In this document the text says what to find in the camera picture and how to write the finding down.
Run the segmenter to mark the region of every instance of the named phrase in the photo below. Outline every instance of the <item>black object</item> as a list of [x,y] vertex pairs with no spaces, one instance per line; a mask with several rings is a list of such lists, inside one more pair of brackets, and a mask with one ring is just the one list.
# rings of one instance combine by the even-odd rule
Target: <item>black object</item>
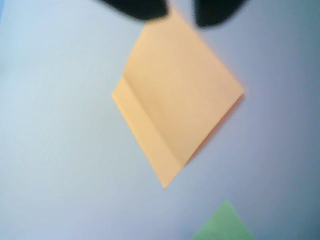
[[[166,0],[100,0],[135,19],[148,21],[167,16]],[[194,0],[199,27],[225,23],[246,0]]]

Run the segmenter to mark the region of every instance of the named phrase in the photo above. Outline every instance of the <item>green paper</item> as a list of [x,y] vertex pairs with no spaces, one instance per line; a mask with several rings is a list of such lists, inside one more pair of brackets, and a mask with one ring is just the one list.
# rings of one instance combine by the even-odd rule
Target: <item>green paper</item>
[[255,240],[229,201],[215,212],[192,240]]

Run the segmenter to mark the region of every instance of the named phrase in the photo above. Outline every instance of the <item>light blue background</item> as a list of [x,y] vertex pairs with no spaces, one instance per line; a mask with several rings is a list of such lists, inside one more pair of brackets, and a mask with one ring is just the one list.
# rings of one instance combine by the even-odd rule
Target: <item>light blue background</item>
[[1,20],[2,11],[4,9],[4,6],[5,6],[5,0],[0,0],[0,20]]
[[319,239],[319,13],[251,0],[200,32],[246,99],[163,191],[111,98],[143,25],[93,0],[7,0],[0,239],[189,240],[225,199],[258,240]]

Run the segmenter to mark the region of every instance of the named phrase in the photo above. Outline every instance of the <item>orange paper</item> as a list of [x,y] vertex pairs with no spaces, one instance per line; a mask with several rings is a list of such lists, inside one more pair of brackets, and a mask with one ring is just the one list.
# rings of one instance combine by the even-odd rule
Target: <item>orange paper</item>
[[145,25],[112,97],[166,188],[243,93],[171,9]]

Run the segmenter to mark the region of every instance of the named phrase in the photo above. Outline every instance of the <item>paper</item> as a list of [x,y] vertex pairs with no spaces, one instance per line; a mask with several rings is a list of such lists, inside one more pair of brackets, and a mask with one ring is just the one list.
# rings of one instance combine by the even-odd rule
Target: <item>paper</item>
[[192,240],[255,240],[228,201],[199,230]]
[[112,96],[166,188],[243,93],[170,9],[145,25]]

